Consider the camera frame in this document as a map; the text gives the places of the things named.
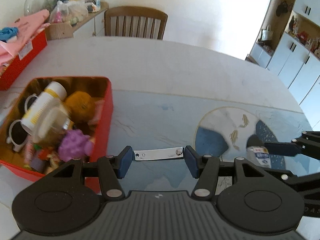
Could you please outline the white wall cabinet unit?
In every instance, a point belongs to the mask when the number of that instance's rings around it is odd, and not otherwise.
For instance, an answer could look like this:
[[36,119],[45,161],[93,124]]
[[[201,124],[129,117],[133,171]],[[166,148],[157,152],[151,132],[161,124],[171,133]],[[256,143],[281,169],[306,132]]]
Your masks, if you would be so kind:
[[247,59],[276,75],[319,130],[319,0],[270,0]]

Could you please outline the red tin box with objects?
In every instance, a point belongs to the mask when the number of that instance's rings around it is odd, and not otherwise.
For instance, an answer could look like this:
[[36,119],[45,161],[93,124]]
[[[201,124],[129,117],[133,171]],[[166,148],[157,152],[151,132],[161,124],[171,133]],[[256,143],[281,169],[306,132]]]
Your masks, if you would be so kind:
[[[52,82],[63,85],[67,97],[76,91],[88,93],[95,101],[95,115],[89,122],[74,123],[64,101],[41,115],[32,135],[20,152],[7,144],[11,123],[22,119],[31,104]],[[18,97],[1,126],[1,164],[12,173],[29,181],[37,181],[64,164],[58,148],[68,130],[79,129],[94,143],[92,154],[84,162],[94,162],[106,155],[113,112],[112,85],[106,77],[40,77],[31,80]]]

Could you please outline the pink printed cloth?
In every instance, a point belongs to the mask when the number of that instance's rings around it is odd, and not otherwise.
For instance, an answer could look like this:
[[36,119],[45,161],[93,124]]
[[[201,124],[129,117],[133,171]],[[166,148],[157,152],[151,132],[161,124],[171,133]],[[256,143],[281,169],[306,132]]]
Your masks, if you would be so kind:
[[28,41],[50,25],[45,23],[48,17],[49,11],[44,9],[32,15],[23,16],[8,26],[17,27],[18,34],[7,42],[1,41],[1,66],[12,61]]

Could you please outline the red box with pink cloth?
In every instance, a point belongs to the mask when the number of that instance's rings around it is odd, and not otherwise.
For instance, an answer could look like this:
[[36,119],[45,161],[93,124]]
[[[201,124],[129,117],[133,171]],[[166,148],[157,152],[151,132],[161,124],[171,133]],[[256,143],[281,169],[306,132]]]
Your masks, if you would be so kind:
[[46,30],[28,41],[17,56],[1,66],[1,91],[8,90],[27,65],[47,46]]

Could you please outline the blue crumpled cloth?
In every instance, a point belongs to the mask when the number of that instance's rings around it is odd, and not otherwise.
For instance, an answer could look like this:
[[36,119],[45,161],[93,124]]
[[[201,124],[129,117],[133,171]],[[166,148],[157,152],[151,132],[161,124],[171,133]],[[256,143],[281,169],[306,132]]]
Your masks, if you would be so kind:
[[0,30],[0,41],[7,42],[9,39],[17,36],[18,28],[17,27],[5,27]]

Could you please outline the black white mug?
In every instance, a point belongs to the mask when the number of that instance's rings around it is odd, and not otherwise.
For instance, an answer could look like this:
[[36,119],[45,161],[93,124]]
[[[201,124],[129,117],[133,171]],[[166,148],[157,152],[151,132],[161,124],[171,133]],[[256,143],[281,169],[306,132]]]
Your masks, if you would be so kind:
[[22,127],[21,120],[15,120],[9,127],[6,143],[12,144],[12,150],[14,152],[20,152],[28,141],[28,135]]

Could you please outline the clear plastic bag of items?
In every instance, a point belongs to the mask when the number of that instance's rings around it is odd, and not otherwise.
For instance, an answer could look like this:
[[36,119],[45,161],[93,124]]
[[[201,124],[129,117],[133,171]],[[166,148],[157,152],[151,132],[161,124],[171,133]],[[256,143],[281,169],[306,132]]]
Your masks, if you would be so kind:
[[88,17],[85,0],[58,1],[56,7],[50,13],[49,23],[69,23],[76,25]]

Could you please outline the white yellow bottle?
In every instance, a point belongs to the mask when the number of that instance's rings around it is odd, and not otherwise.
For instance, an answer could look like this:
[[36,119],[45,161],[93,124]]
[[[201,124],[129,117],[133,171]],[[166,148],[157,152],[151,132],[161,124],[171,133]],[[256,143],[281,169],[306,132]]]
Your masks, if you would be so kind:
[[52,81],[44,91],[37,96],[37,99],[31,104],[22,117],[21,125],[24,130],[29,135],[32,135],[41,115],[47,113],[53,107],[59,106],[66,97],[67,92],[63,85]]

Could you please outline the small clear plastic bottle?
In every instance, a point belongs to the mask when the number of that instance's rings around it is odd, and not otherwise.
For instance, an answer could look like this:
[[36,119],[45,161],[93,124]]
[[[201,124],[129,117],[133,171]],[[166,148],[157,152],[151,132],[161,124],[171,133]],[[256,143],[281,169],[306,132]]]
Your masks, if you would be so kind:
[[271,168],[270,154],[256,134],[251,135],[246,145],[247,160],[254,165]]

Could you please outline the white wooden sideboard cabinet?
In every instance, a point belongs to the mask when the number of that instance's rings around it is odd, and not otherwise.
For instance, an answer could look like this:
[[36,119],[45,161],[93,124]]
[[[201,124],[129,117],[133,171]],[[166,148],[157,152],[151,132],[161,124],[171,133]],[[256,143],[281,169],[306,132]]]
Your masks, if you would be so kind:
[[92,37],[101,33],[104,29],[104,12],[108,10],[107,2],[101,2],[101,9],[98,12],[89,13],[87,18],[81,22],[71,25],[68,22],[52,23],[46,29],[47,40],[59,40],[74,37]]

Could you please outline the clear glass bowl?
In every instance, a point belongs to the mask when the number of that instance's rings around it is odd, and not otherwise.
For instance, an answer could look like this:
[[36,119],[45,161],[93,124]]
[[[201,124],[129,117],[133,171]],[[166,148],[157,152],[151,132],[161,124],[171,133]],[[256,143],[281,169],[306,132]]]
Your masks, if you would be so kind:
[[46,8],[46,0],[25,0],[24,16],[32,15]]

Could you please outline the orange fuzzy ball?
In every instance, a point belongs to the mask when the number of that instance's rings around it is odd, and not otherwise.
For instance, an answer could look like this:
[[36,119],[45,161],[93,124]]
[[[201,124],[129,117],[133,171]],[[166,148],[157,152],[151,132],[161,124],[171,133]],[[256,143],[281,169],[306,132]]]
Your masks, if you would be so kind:
[[74,123],[89,122],[95,115],[95,101],[86,92],[76,91],[64,101]]

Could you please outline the purple spiky ball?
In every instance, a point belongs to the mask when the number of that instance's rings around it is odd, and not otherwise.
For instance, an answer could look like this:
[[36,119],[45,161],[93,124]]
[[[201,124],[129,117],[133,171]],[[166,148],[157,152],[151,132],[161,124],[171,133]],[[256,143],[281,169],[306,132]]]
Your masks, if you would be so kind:
[[58,148],[61,161],[68,162],[72,159],[84,159],[92,154],[94,143],[89,135],[84,135],[81,130],[68,130]]

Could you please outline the brown wooden chair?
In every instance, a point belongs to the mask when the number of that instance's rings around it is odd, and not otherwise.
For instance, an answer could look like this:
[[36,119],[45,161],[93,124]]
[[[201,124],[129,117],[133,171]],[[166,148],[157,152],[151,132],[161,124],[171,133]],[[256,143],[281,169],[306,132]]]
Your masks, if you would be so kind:
[[105,36],[137,37],[162,40],[168,15],[160,10],[121,6],[104,13]]

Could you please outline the shiny metal bar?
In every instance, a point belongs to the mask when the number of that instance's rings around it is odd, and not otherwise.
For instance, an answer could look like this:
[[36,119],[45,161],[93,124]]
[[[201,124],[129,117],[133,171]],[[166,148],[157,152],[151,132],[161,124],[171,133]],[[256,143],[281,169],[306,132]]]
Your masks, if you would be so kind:
[[183,147],[134,151],[135,161],[156,161],[183,158]]

